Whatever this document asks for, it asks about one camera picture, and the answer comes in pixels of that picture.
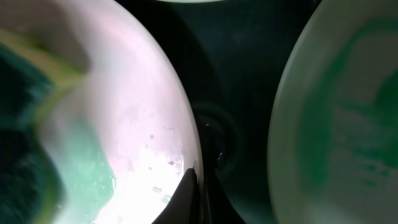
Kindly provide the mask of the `green yellow scrub sponge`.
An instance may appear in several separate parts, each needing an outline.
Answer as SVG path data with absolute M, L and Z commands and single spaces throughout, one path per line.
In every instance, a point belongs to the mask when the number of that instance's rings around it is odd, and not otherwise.
M 62 185 L 39 140 L 82 71 L 24 35 L 1 29 L 1 223 L 51 223 Z

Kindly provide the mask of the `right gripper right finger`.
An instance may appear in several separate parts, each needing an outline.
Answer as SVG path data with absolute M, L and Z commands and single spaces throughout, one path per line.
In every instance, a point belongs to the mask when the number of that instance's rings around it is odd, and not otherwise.
M 210 221 L 214 224 L 245 224 L 227 198 L 215 171 L 206 175 Z

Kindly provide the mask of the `white pink plate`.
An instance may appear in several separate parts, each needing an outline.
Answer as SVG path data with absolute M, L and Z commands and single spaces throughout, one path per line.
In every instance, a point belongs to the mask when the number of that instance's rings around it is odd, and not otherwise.
M 152 223 L 185 171 L 203 182 L 183 86 L 147 29 L 115 1 L 1 2 L 1 29 L 82 71 L 39 140 L 62 185 L 51 223 Z

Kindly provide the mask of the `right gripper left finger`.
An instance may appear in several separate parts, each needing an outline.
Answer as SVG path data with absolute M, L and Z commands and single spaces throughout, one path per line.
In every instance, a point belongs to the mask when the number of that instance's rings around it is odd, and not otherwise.
M 185 171 L 170 202 L 152 224 L 198 224 L 199 186 L 193 168 Z

